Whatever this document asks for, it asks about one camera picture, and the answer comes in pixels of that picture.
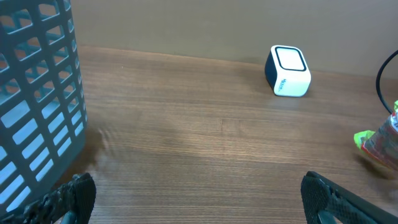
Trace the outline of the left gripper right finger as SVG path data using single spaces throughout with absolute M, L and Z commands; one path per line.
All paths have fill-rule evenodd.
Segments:
M 303 177 L 300 191 L 309 224 L 397 223 L 396 216 L 314 171 L 308 171 Z

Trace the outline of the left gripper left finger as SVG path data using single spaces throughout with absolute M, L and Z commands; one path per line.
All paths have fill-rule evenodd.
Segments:
M 71 181 L 36 201 L 1 217 L 1 223 L 87 224 L 94 209 L 96 185 L 89 173 L 75 174 Z

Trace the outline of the Haribo gummy candy bag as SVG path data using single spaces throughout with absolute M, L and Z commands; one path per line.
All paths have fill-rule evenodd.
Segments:
M 361 131 L 354 134 L 357 148 L 372 161 L 397 170 L 397 101 L 392 114 L 377 131 Z

